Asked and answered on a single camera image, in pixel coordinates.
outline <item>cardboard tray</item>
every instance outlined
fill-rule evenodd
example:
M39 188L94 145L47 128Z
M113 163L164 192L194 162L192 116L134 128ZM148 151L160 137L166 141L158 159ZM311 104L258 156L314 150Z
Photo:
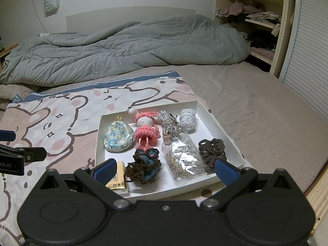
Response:
M181 103L178 102L153 107L138 108L137 110L139 112L166 110L172 115L179 115L181 110L185 108L192 108L196 111L196 128L194 131L192 131L192 133L190 133L190 137L195 145L198 146L198 142L203 139L222 139L225 144L227 160L236 167L243 167L245 160L243 159L240 150L235 145L234 141L225 133L222 126L219 124L213 114L209 113L208 110L199 101ZM96 145L96 166L109 158L113 158L116 161L123 161L125 166L127 166L128 163L134 161L132 156L136 150L135 145L124 152L115 154L109 153L105 150L105 130L117 116L122 117L122 121L129 124L133 130L136 130L137 128L137 125L134 122L134 117L130 116L128 111L102 115L99 123ZM162 127L160 125L158 125L158 127L160 134L162 134ZM141 185L138 182L127 183L130 193L129 195L124 195L124 198L130 200L131 202L135 202L136 200L158 200L203 188L220 181L215 174L206 175L204 173L203 176L197 176L195 179L189 180L185 185L179 186L173 180L171 171L166 163L165 156L161 152L162 142L163 139L160 138L158 139L156 145L152 145L153 148L157 148L160 151L159 159L162 163L161 170L157 174L156 181L152 184L146 185Z

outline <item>gold package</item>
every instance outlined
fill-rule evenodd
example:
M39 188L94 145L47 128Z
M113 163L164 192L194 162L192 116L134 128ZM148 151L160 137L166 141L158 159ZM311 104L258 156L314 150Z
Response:
M106 187L119 195L129 193L128 186L124 180L125 166L123 161L117 161L116 175L106 184Z

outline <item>blue gripper pad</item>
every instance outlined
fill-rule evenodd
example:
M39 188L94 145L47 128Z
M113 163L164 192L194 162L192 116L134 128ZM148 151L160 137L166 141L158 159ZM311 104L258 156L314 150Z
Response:
M228 186L235 180L239 179L242 171L225 160L217 159L215 161L215 174L219 179Z
M0 141L14 141L16 133L11 130L0 130Z
M114 159L108 159L95 167L92 177L102 184L106 185L110 180L115 177L117 171L117 164Z

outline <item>beige fitted sheet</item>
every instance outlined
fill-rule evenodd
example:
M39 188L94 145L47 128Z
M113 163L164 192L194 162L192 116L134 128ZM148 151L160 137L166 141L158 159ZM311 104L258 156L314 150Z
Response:
M149 67L103 82L175 70L260 173L285 168L305 191L328 159L328 124L272 74L249 63ZM51 93L86 83L44 91Z

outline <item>power cord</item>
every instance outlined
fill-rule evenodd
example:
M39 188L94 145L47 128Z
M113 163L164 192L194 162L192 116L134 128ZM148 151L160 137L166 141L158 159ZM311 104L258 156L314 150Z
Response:
M36 6L35 6L35 3L34 3L34 0L31 0L31 1L32 1L33 6L34 6L34 10L35 10L36 16L37 16L37 18L38 18L38 20L39 20L39 22L40 22L40 24L41 24L43 30L44 30L46 33L49 33L49 32L45 29L44 25L43 25L42 22L41 22L41 19L40 19L40 17L39 17L39 14L38 14L38 12L37 12L37 10L36 10Z

